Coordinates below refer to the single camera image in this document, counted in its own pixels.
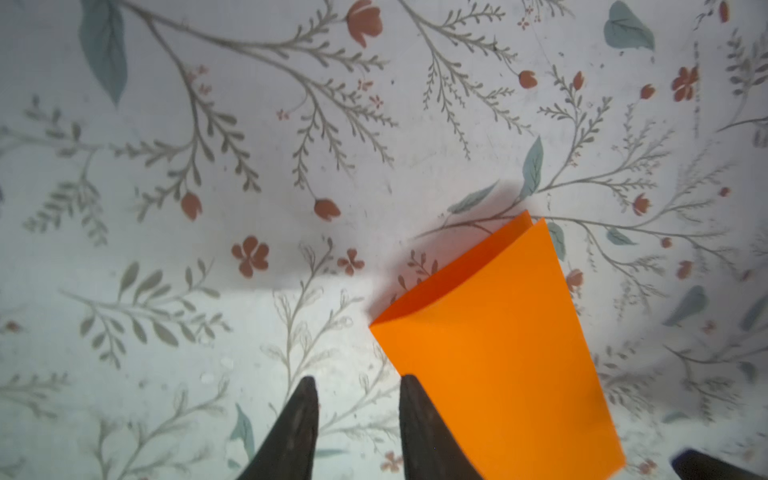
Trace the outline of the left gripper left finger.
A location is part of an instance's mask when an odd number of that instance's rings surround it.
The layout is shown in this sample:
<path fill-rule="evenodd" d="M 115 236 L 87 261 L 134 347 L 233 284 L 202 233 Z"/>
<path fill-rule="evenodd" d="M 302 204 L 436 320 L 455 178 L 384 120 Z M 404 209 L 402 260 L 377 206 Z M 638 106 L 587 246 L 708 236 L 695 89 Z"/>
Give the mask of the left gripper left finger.
<path fill-rule="evenodd" d="M 318 425 L 316 382 L 305 376 L 239 479 L 310 480 Z"/>

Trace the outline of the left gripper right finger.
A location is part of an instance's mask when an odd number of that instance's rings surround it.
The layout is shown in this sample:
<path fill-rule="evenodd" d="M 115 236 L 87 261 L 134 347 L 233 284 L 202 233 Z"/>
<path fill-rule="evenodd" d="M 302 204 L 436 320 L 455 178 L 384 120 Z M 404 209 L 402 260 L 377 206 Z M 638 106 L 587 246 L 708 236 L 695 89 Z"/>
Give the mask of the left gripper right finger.
<path fill-rule="evenodd" d="M 406 479 L 482 479 L 415 375 L 401 378 L 399 423 Z"/>

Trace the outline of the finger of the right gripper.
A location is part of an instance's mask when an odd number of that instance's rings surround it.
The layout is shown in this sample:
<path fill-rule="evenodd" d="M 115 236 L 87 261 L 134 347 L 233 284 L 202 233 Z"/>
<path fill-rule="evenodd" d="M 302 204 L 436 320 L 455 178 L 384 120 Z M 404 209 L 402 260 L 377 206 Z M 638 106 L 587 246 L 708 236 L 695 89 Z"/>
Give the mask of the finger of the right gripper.
<path fill-rule="evenodd" d="M 695 449 L 679 453 L 671 461 L 682 480 L 767 480 L 766 476 L 737 467 Z"/>

